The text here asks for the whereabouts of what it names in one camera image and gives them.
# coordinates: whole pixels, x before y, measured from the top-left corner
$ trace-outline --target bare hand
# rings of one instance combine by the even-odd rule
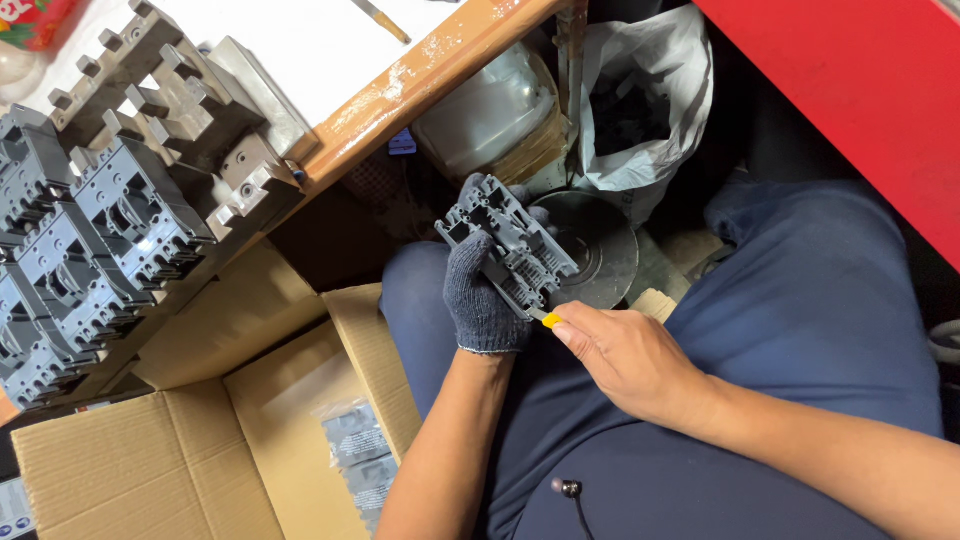
[[[580,302],[554,309],[554,334],[590,371],[600,390],[624,412],[672,430],[708,423],[717,391],[653,317]]]

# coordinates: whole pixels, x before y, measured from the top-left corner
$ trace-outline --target lap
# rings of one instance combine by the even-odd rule
[[[902,239],[880,204],[843,183],[732,184],[708,217],[738,249],[667,322],[694,363],[775,397],[941,433]],[[443,300],[448,254],[413,244],[384,272],[381,310],[423,417],[457,349]],[[566,455],[633,423],[552,334],[535,332],[517,357],[479,527],[509,536]]]

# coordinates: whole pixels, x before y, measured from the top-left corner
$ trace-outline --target knee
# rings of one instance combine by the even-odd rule
[[[403,246],[383,270],[381,309],[404,309],[424,296],[443,296],[449,255],[449,246],[438,242]]]
[[[866,244],[902,249],[900,230],[885,203],[868,189],[840,184],[797,197],[786,213],[794,234],[807,241],[831,241],[846,249]]]

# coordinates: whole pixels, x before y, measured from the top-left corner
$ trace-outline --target knit work glove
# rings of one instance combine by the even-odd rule
[[[475,174],[464,183],[465,194],[482,182],[486,175]],[[523,186],[511,186],[510,192],[525,205],[529,194]],[[546,209],[530,207],[527,213],[549,233]],[[444,301],[457,326],[457,344],[461,349],[489,355],[519,353],[530,340],[533,327],[516,316],[493,284],[480,272],[480,267],[493,249],[494,240],[486,231],[477,230],[453,248],[446,266]]]

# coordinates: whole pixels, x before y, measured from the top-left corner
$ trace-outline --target forearm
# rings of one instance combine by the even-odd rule
[[[711,379],[711,415],[678,430],[799,479],[896,537],[956,538],[960,447]]]
[[[396,475],[378,539],[470,537],[513,355],[457,351]]]

